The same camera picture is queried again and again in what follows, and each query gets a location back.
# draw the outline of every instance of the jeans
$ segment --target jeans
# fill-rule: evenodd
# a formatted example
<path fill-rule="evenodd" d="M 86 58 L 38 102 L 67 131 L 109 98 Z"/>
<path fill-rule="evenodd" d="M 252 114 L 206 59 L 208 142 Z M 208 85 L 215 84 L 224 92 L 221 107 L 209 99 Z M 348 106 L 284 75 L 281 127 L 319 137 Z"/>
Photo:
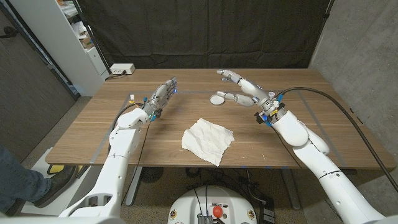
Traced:
<path fill-rule="evenodd" d="M 51 179 L 25 169 L 4 146 L 0 146 L 0 212 L 5 213 L 17 198 L 37 201 L 50 186 Z"/>

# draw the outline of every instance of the white cloth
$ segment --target white cloth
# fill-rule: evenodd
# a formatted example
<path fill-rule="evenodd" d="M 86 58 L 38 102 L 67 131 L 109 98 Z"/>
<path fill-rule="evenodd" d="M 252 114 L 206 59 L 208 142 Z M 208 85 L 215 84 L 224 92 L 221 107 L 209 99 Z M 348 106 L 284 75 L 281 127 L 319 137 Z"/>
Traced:
<path fill-rule="evenodd" d="M 232 131 L 200 118 L 190 129 L 184 131 L 182 147 L 219 166 L 225 149 L 234 140 Z"/>

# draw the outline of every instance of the white disc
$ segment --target white disc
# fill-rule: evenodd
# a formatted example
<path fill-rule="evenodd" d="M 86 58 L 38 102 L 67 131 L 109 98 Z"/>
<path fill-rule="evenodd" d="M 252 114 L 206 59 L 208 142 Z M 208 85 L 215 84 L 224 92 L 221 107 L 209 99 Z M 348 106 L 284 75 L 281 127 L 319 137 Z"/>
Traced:
<path fill-rule="evenodd" d="M 210 103 L 214 105 L 222 105 L 224 103 L 225 99 L 218 96 L 218 95 L 213 95 L 210 97 Z"/>

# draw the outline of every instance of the power strip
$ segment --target power strip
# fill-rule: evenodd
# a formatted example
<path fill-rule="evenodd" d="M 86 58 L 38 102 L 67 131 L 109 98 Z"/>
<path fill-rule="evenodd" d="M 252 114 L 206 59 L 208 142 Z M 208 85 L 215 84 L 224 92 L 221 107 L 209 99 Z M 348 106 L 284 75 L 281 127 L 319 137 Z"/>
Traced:
<path fill-rule="evenodd" d="M 135 69 L 136 68 L 133 63 L 114 63 L 111 66 L 111 72 L 113 75 L 120 75 L 123 71 L 126 71 L 126 74 L 132 74 Z"/>

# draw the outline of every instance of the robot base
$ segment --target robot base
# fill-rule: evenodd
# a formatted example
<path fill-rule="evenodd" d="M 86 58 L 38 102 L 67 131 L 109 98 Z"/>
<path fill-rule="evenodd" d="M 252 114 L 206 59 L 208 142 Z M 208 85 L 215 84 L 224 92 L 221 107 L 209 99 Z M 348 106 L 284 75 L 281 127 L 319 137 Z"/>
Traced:
<path fill-rule="evenodd" d="M 257 223 L 252 205 L 235 191 L 225 187 L 208 185 L 206 203 L 206 186 L 198 187 L 195 190 L 188 191 L 174 202 L 170 209 L 168 224 L 213 223 L 199 222 L 199 216 L 208 214 L 212 216 L 212 219 L 216 219 L 213 214 L 215 206 L 220 206 L 222 209 L 223 215 L 220 218 L 222 222 L 219 223 Z"/>

